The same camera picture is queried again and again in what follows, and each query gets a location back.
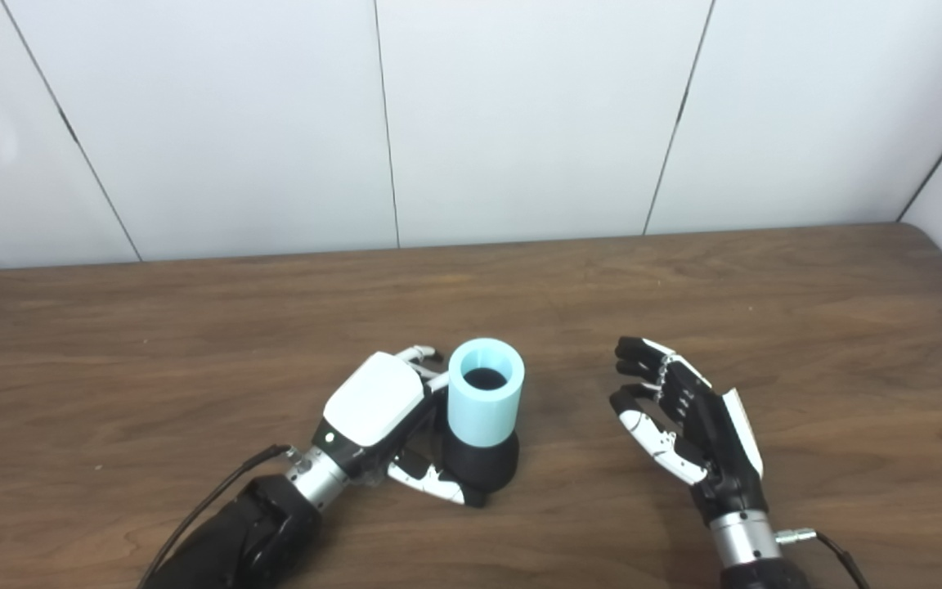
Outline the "white and black left hand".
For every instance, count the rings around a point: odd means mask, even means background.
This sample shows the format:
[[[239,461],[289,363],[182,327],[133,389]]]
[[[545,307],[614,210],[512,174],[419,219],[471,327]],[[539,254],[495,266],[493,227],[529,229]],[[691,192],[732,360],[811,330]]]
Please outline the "white and black left hand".
[[[445,409],[443,358],[423,344],[375,352],[330,395],[309,452],[288,474],[315,510],[324,511],[348,486],[385,478],[457,506],[485,506],[485,493],[409,447]]]

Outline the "white and black right hand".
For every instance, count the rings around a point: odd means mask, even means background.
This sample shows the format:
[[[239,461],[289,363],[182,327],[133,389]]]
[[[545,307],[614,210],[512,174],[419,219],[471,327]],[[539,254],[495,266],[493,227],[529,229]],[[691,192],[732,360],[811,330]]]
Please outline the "white and black right hand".
[[[621,336],[616,370],[638,378],[609,396],[632,438],[690,488],[704,524],[769,511],[764,462],[736,389],[719,394],[698,369],[654,340]]]

